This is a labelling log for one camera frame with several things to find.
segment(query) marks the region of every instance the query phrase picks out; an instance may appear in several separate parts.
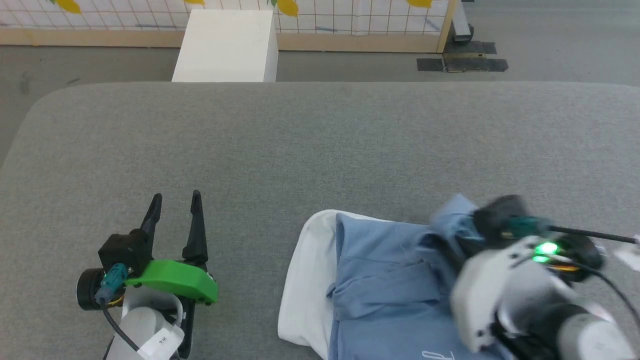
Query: white tag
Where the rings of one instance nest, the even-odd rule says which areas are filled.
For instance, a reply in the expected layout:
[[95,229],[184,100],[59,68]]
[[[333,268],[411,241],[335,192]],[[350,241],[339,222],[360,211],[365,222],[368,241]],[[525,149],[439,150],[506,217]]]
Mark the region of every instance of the white tag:
[[[640,242],[640,236],[635,235],[634,238],[636,241]],[[631,269],[640,272],[640,245],[638,243],[623,244],[613,253]]]
[[138,354],[144,360],[169,360],[178,350],[182,339],[184,339],[184,332],[176,325],[171,328],[171,331],[162,328],[140,347]]

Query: gray table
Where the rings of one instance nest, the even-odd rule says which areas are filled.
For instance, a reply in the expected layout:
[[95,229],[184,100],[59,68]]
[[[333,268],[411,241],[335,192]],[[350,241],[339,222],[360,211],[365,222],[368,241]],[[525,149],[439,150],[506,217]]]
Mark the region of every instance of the gray table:
[[[334,208],[426,222],[452,194],[518,193],[567,226],[640,232],[640,89],[564,83],[129,83],[54,92],[0,170],[0,358],[97,359],[79,274],[164,195],[156,258],[179,258],[204,200],[220,302],[196,311],[192,359],[313,359],[276,334],[304,221]],[[640,302],[640,274],[608,269]],[[580,288],[637,339],[598,280]]]

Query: glowing green led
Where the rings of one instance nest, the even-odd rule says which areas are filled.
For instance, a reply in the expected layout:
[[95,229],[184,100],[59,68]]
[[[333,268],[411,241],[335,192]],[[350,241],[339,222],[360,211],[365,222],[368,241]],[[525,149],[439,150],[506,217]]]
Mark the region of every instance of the glowing green led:
[[550,242],[543,243],[536,247],[538,254],[555,254],[558,251],[558,245]]
[[546,256],[534,256],[533,261],[537,263],[546,263],[547,261],[549,261],[549,258]]

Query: folded blue shirt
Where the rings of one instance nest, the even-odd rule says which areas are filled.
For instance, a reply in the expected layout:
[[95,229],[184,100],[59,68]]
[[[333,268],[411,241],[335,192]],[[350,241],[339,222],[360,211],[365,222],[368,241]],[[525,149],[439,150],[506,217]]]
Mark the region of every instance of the folded blue shirt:
[[452,241],[449,230],[474,208],[456,196],[432,227],[336,216],[330,360],[507,359],[499,347],[473,354],[461,342],[448,298],[455,274],[427,237]]

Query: white pedestal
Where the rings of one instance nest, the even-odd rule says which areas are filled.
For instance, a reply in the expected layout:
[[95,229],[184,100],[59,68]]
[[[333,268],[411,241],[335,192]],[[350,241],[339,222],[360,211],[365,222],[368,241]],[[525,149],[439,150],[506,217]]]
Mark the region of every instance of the white pedestal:
[[173,82],[273,82],[278,44],[271,10],[192,10]]

